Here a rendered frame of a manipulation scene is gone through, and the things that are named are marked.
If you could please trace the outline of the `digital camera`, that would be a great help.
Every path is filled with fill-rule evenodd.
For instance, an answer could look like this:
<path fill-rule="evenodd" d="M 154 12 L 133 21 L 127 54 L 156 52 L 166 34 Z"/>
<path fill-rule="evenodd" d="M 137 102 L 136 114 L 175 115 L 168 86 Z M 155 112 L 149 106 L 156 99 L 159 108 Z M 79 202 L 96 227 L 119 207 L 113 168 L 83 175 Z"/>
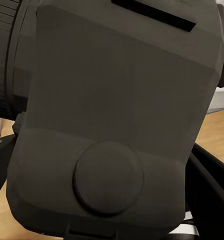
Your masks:
<path fill-rule="evenodd" d="M 162 240 L 224 69 L 216 0 L 0 0 L 6 197 L 27 230 Z"/>

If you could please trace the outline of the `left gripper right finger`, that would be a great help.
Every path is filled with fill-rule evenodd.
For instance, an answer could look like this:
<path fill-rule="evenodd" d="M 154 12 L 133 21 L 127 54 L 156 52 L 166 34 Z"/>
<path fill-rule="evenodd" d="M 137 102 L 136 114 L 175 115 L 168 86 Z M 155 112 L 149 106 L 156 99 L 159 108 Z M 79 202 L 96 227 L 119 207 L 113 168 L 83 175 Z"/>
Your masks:
<path fill-rule="evenodd" d="M 185 166 L 185 199 L 201 240 L 224 240 L 224 163 L 197 143 Z"/>

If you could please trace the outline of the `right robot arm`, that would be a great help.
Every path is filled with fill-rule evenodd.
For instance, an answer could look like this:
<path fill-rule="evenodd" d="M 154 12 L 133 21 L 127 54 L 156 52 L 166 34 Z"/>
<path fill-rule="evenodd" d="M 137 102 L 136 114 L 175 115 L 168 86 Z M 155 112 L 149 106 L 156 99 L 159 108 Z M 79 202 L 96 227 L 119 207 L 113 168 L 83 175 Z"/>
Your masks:
<path fill-rule="evenodd" d="M 206 114 L 224 111 L 224 69 Z"/>

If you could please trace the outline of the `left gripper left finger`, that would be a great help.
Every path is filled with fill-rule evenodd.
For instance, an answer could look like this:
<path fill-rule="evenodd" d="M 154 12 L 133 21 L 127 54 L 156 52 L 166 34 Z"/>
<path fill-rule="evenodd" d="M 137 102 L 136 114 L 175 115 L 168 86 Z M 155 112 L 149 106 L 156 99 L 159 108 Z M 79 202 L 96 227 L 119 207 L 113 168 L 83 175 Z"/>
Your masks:
<path fill-rule="evenodd" d="M 0 190 L 7 180 L 8 165 L 17 141 L 15 134 L 0 137 Z"/>

